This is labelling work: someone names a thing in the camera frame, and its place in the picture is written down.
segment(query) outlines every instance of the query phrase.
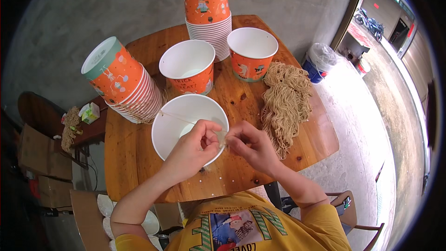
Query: blue bucket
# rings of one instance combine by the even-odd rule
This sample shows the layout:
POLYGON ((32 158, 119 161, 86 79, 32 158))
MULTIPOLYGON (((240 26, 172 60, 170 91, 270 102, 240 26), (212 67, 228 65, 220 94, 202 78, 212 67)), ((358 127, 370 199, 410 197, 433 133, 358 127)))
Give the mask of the blue bucket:
POLYGON ((314 84, 318 84, 319 82, 321 82, 327 75, 327 72, 318 71, 309 57, 305 59, 305 62, 302 65, 302 69, 308 72, 308 78, 314 84))

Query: person's left hand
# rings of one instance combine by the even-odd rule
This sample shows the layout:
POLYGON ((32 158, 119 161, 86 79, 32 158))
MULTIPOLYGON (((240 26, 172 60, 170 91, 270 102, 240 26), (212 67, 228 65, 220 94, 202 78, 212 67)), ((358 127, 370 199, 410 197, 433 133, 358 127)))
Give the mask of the person's left hand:
POLYGON ((221 130, 222 127, 213 121, 198 120, 192 130, 177 142, 160 172, 170 176, 176 183, 193 177, 219 152, 220 143, 214 131, 221 130))

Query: motorcycle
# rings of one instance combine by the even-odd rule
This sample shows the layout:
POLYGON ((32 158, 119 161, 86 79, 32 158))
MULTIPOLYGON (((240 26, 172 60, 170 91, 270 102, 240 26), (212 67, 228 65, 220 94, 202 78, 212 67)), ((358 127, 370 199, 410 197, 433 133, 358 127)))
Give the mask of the motorcycle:
POLYGON ((356 21, 359 25, 364 25, 379 43, 383 39, 384 28, 381 23, 377 22, 373 18, 367 17, 367 11, 361 8, 359 14, 354 16, 354 21, 356 21))

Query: plastic bag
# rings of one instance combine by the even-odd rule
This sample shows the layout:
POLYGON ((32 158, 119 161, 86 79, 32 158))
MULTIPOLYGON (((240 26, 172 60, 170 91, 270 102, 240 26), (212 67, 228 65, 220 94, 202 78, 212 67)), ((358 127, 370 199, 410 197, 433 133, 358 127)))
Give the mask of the plastic bag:
POLYGON ((117 251, 116 250, 116 243, 115 240, 112 239, 109 243, 108 243, 108 247, 111 249, 111 251, 117 251))
POLYGON ((110 239, 115 239, 115 236, 112 233, 112 228, 110 227, 110 217, 105 217, 104 220, 102 220, 102 227, 110 239))
POLYGON ((319 71, 329 72, 337 63, 339 56, 324 43, 314 43, 308 50, 311 62, 319 71))
POLYGON ((99 211, 102 213, 102 215, 105 217, 110 217, 114 208, 110 198, 107 195, 99 194, 97 201, 99 211))
POLYGON ((159 251, 163 251, 163 248, 161 247, 160 240, 153 236, 148 235, 148 239, 150 239, 150 242, 153 244, 154 247, 156 247, 159 251))
POLYGON ((147 212, 141 226, 144 228, 146 234, 156 234, 160 229, 158 218, 150 210, 147 212))

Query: hand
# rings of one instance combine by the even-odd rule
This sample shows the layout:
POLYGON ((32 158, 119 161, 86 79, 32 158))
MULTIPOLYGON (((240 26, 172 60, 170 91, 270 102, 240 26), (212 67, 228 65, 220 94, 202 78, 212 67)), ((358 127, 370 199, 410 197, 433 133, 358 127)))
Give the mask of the hand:
POLYGON ((175 184, 193 177, 219 152, 220 142, 214 131, 221 130, 222 127, 213 121, 198 120, 192 130, 178 140, 159 172, 172 178, 175 184))
POLYGON ((284 166, 277 157, 268 134, 247 121, 243 120, 229 128, 225 138, 231 152, 242 156, 255 170, 275 178, 284 166))

